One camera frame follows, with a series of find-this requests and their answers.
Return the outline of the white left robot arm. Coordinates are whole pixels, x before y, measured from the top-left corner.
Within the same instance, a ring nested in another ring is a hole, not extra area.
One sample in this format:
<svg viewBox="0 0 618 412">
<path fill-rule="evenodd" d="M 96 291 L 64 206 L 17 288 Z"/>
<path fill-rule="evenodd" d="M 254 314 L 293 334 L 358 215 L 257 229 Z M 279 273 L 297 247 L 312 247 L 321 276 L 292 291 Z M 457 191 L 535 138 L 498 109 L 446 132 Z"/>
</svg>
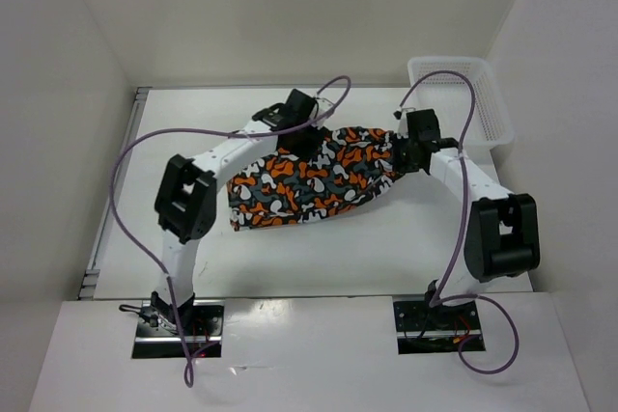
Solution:
<svg viewBox="0 0 618 412">
<path fill-rule="evenodd" d="M 151 295 L 158 323 L 169 333 L 179 335 L 191 326 L 197 251 L 215 222 L 219 191 L 242 169 L 285 144 L 309 143 L 318 135 L 317 118 L 324 113 L 315 97 L 293 89 L 285 102 L 257 112 L 215 148 L 170 158 L 154 202 L 165 270 Z"/>
</svg>

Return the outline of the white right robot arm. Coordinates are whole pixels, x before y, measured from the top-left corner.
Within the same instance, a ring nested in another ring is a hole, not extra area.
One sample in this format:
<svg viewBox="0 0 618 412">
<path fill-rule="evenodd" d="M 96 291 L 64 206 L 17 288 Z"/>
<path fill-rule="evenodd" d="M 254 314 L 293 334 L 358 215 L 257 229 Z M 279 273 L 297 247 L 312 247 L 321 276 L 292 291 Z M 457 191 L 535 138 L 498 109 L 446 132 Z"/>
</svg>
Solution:
<svg viewBox="0 0 618 412">
<path fill-rule="evenodd" d="M 398 110 L 396 161 L 406 174 L 424 172 L 460 201 L 462 212 L 455 249 L 441 277 L 428 285 L 425 320 L 444 328 L 457 306 L 484 292 L 493 281 L 516 278 L 541 260 L 537 205 L 529 194 L 516 194 L 493 180 L 456 139 L 441 135 L 432 109 Z"/>
</svg>

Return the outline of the orange camouflage shorts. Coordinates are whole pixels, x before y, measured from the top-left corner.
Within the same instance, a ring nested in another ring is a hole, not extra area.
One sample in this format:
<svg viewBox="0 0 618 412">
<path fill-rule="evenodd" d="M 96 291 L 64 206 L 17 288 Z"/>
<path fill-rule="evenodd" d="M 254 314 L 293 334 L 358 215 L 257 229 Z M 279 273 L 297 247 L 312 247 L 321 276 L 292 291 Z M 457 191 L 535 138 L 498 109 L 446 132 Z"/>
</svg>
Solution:
<svg viewBox="0 0 618 412">
<path fill-rule="evenodd" d="M 392 130 L 348 126 L 324 130 L 316 151 L 285 149 L 258 159 L 227 183 L 234 231 L 308 224 L 353 211 L 404 176 Z"/>
</svg>

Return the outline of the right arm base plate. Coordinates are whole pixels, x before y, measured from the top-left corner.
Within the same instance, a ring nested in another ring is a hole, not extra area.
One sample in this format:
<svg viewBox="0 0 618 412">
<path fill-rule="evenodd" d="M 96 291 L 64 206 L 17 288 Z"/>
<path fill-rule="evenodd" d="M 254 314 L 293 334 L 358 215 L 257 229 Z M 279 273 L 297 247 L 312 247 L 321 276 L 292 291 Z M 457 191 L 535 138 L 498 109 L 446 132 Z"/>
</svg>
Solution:
<svg viewBox="0 0 618 412">
<path fill-rule="evenodd" d="M 395 298 L 392 305 L 400 355 L 486 350 L 474 302 L 431 309 L 416 296 Z"/>
</svg>

